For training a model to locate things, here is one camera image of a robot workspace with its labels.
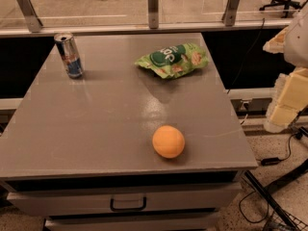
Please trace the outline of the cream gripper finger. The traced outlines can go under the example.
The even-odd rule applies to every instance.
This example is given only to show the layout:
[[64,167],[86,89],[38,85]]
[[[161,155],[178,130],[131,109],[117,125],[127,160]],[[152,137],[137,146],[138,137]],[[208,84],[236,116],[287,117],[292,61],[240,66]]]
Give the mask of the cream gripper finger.
[[266,113],[264,128],[280,133],[288,128],[308,106],[308,69],[296,67],[290,74],[280,74]]
[[283,53],[285,36],[287,34],[287,31],[287,27],[282,29],[275,37],[273,37],[264,44],[263,50],[271,54]]

